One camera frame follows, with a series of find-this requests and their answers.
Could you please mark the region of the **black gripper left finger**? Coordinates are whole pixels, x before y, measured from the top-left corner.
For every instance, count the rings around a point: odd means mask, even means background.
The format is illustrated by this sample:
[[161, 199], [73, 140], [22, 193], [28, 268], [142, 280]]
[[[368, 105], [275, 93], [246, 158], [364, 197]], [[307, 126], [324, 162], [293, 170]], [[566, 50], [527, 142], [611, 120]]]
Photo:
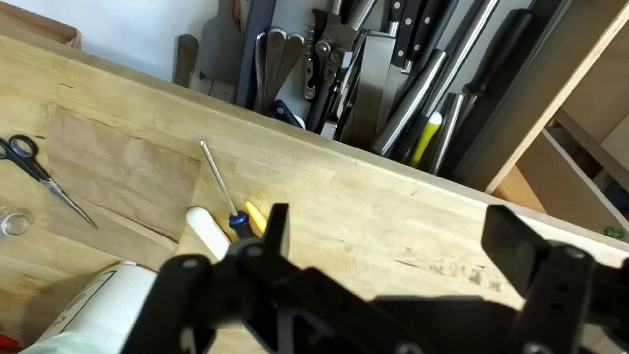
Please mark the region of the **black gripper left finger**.
[[240, 223], [240, 240], [218, 264], [201, 254], [169, 258], [122, 354], [203, 354], [228, 325], [244, 325], [269, 354], [366, 353], [366, 303], [283, 256], [287, 223], [289, 207], [273, 205], [264, 236]]

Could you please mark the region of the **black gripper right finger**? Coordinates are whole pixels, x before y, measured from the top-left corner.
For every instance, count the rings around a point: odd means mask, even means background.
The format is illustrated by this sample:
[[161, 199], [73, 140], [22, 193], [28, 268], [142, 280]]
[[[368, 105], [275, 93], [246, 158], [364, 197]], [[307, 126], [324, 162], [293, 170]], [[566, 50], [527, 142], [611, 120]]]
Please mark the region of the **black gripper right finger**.
[[482, 250], [525, 299], [507, 337], [509, 351], [580, 354], [588, 325], [629, 351], [627, 260], [611, 268], [578, 246], [545, 240], [503, 205], [486, 211]]

